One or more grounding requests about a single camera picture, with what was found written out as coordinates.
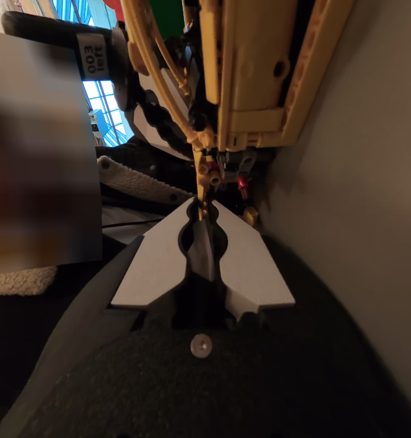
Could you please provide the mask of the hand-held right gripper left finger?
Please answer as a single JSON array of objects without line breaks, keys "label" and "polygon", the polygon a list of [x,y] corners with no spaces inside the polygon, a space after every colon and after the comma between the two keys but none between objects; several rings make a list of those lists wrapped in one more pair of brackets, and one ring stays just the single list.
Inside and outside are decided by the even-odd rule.
[{"label": "hand-held right gripper left finger", "polygon": [[181,236],[192,221],[186,200],[147,231],[110,304],[116,308],[143,310],[181,285],[187,275],[187,256]]}]

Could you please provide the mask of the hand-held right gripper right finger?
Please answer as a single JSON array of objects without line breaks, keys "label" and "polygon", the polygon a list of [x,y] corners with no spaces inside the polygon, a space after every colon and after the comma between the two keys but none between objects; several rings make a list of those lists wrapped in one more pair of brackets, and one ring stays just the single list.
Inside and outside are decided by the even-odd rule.
[{"label": "hand-held right gripper right finger", "polygon": [[239,321],[245,313],[294,306],[296,301],[260,233],[218,201],[212,205],[218,212],[216,224],[227,238],[219,271],[230,314]]}]

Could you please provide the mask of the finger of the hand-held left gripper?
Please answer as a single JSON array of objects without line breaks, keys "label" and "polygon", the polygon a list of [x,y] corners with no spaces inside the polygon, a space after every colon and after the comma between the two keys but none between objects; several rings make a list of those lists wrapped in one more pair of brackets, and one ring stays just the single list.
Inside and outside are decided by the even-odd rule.
[{"label": "finger of the hand-held left gripper", "polygon": [[[193,95],[186,96],[183,90],[179,87],[175,76],[170,69],[163,68],[160,70],[163,79],[169,89],[170,95],[173,97],[177,107],[185,118],[188,118],[189,109],[193,102]],[[159,92],[157,86],[151,76],[145,76],[141,73],[138,74],[140,85],[145,91],[152,91],[158,99],[159,105],[168,110],[166,103],[164,102],[162,94]]]},{"label": "finger of the hand-held left gripper", "polygon": [[156,149],[167,152],[170,155],[183,160],[193,160],[192,146],[190,144],[187,145],[190,149],[187,155],[176,151],[166,140],[161,138],[157,129],[147,122],[144,112],[138,104],[135,107],[132,116],[132,131],[135,135],[140,137],[140,139],[146,140]]}]

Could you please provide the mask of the yellow brick panel piece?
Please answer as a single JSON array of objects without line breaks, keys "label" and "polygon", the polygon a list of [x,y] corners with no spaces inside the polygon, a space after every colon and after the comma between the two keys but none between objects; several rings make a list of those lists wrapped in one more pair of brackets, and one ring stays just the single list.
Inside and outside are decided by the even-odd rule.
[{"label": "yellow brick panel piece", "polygon": [[216,190],[223,178],[217,157],[210,151],[193,147],[193,155],[196,171],[198,218],[202,221],[208,215],[207,194],[210,189]]}]

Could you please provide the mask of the yellow brick car model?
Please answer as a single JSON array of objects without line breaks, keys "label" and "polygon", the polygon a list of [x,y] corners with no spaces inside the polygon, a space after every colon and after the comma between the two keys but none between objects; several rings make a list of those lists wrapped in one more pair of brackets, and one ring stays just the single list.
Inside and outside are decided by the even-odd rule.
[{"label": "yellow brick car model", "polygon": [[[264,149],[295,144],[355,1],[182,1],[184,33],[163,40],[149,1],[121,1],[129,60],[151,76],[187,144],[217,157],[249,198]],[[185,118],[160,72],[194,99]]]}]

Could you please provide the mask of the grey desk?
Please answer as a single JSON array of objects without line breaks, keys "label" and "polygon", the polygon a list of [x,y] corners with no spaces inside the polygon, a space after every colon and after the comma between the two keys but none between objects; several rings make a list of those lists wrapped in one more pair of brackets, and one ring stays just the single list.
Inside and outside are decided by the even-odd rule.
[{"label": "grey desk", "polygon": [[265,231],[324,282],[411,403],[411,0],[356,1],[258,197]]}]

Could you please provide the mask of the glass skylight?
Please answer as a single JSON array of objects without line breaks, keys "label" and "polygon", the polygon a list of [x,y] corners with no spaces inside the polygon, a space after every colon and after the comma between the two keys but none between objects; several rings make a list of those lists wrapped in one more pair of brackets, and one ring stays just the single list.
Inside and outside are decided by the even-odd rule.
[{"label": "glass skylight", "polygon": [[[64,21],[112,29],[114,13],[102,1],[54,0],[59,18]],[[115,147],[127,142],[134,134],[127,126],[124,113],[114,96],[111,81],[83,81],[84,94],[89,108],[97,119],[97,126],[105,146]]]}]

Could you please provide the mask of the white shirt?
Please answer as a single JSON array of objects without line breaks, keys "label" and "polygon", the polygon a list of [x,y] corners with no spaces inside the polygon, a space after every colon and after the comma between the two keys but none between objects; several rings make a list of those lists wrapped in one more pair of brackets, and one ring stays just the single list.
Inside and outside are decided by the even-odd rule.
[{"label": "white shirt", "polygon": [[102,206],[102,233],[123,244],[130,244],[144,235],[165,216],[125,209],[117,206]]}]

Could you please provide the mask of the green plastic bin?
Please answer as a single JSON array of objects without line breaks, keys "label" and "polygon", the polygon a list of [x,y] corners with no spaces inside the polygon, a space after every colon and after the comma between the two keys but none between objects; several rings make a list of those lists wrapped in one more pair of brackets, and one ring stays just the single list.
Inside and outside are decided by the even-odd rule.
[{"label": "green plastic bin", "polygon": [[184,15],[181,0],[150,0],[150,6],[164,40],[184,33]]}]

